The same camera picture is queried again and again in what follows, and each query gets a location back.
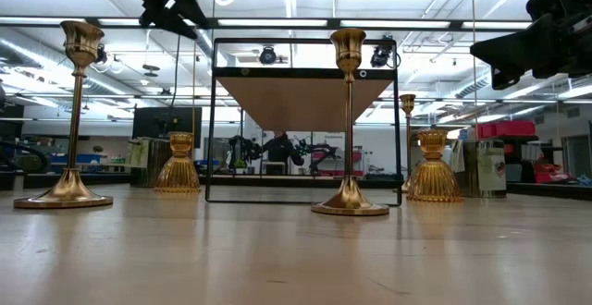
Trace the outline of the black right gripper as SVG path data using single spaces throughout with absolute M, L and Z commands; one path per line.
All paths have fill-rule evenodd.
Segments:
M 592 0 L 528 0 L 525 9 L 532 22 L 507 22 L 517 31 L 470 47 L 491 65 L 492 87 L 509 88 L 527 72 L 536 79 L 585 75 L 589 69 L 578 58 L 587 52 L 584 39 L 592 37 Z M 486 53 L 493 49 L 500 54 Z

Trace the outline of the tall brass candlestick holder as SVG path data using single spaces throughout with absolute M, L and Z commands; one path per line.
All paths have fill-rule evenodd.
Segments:
M 73 63 L 72 76 L 75 78 L 67 167 L 63 169 L 54 186 L 43 194 L 14 200 L 13 207 L 18 209 L 85 208 L 113 203 L 111 197 L 97 195 L 87 189 L 80 177 L 80 170 L 76 167 L 82 83 L 86 78 L 86 67 L 96 60 L 99 42 L 105 34 L 92 24 L 74 20 L 64 20 L 60 23 L 60 27 L 66 35 L 64 47 L 66 56 Z
M 402 192 L 407 192 L 410 187 L 412 178 L 412 158 L 411 158 L 411 118 L 414 109 L 414 94 L 402 94 L 400 96 L 401 109 L 405 114 L 405 130 L 406 130 L 406 162 L 407 162 L 407 177 L 401 187 Z
M 358 186 L 357 177 L 353 171 L 353 118 L 352 99 L 354 72 L 362 62 L 362 45 L 366 38 L 363 30 L 344 28 L 333 32 L 330 41 L 336 51 L 336 64 L 344 73 L 345 85 L 345 162 L 344 177 L 341 180 L 338 193 L 327 201 L 316 202 L 311 210 L 320 214 L 349 215 L 349 216 L 378 216 L 389 214 L 389 207 L 369 201 Z

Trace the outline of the amber ribbed glass candle holder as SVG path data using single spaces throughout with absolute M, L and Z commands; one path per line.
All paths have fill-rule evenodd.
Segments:
M 424 160 L 413 171 L 408 201 L 462 201 L 460 187 L 447 163 L 442 160 L 447 131 L 425 129 L 417 133 Z
M 172 155 L 161 169 L 155 190 L 167 193 L 197 193 L 200 184 L 191 158 L 193 135 L 190 132 L 170 132 L 169 145 Z

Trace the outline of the red storage bins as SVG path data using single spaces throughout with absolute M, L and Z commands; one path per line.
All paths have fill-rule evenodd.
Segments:
M 536 125 L 530 120 L 489 122 L 478 126 L 479 139 L 498 137 L 535 137 Z

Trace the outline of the black monitor screen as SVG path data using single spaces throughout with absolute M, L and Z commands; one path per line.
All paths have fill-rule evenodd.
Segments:
M 164 139 L 169 132 L 181 131 L 192 133 L 194 147 L 200 148 L 202 132 L 201 107 L 144 107 L 134 112 L 133 139 Z

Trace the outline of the person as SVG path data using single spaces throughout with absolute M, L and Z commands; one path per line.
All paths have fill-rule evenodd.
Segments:
M 274 137 L 264 144 L 263 152 L 267 153 L 270 162 L 265 167 L 265 173 L 269 176 L 287 175 L 290 170 L 288 160 L 297 166 L 304 164 L 285 131 L 274 131 Z

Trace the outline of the wooden shelf riser black frame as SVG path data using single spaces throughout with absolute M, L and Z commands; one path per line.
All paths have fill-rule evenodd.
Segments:
M 323 44 L 333 47 L 364 44 L 388 46 L 393 55 L 392 68 L 360 69 L 361 51 L 335 51 L 334 68 L 219 67 L 218 48 L 228 43 Z M 215 134 L 216 87 L 221 83 L 230 96 L 263 130 L 341 132 L 345 146 L 353 145 L 353 126 L 357 117 L 379 98 L 379 83 L 392 87 L 396 178 L 391 181 L 400 207 L 402 197 L 401 122 L 398 89 L 397 43 L 394 40 L 332 42 L 330 39 L 290 38 L 215 38 L 212 46 L 211 96 L 208 137 Z

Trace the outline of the black overhead rig frame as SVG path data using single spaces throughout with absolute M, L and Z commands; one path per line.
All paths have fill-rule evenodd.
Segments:
M 0 16 L 0 26 L 56 27 L 63 20 L 77 20 L 109 29 L 136 29 L 142 26 L 138 18 L 100 17 L 27 17 Z M 336 30 L 362 28 L 373 31 L 521 31 L 531 25 L 523 20 L 463 20 L 463 19 L 362 19 L 362 18 L 208 18 L 212 29 L 241 30 Z

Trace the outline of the black table rail frame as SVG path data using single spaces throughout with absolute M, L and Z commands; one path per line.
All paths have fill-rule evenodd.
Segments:
M 15 172 L 0 172 L 0 190 L 13 189 Z M 24 174 L 25 189 L 39 189 L 53 186 L 59 175 L 57 174 Z M 81 179 L 85 185 L 111 185 L 131 182 L 130 174 L 103 173 L 82 174 Z M 242 186 L 242 187 L 281 187 L 281 188 L 325 188 L 336 189 L 340 185 L 340 179 L 320 179 L 306 177 L 292 178 L 260 178 L 260 177 L 213 177 L 211 184 L 215 186 Z M 399 186 L 397 180 L 359 180 L 362 189 L 395 189 Z M 573 185 L 550 185 L 511 183 L 507 186 L 509 194 L 521 194 L 559 199 L 571 199 L 579 201 L 592 201 L 592 187 L 580 187 Z

